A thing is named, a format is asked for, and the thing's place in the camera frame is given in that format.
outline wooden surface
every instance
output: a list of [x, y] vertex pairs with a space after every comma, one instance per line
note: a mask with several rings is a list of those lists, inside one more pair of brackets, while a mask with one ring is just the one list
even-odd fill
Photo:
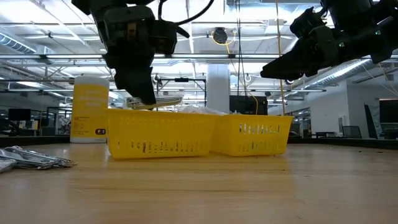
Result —
[[0, 174], [2, 224], [398, 222], [395, 151], [114, 161], [104, 144], [30, 148], [79, 165]]

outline yellow plastic basket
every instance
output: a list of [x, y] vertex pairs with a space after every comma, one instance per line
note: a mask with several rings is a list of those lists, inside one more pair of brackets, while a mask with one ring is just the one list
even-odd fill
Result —
[[292, 120], [290, 116], [220, 116], [212, 151], [230, 156], [283, 154]]
[[108, 147], [115, 159], [206, 156], [217, 115], [108, 109]]

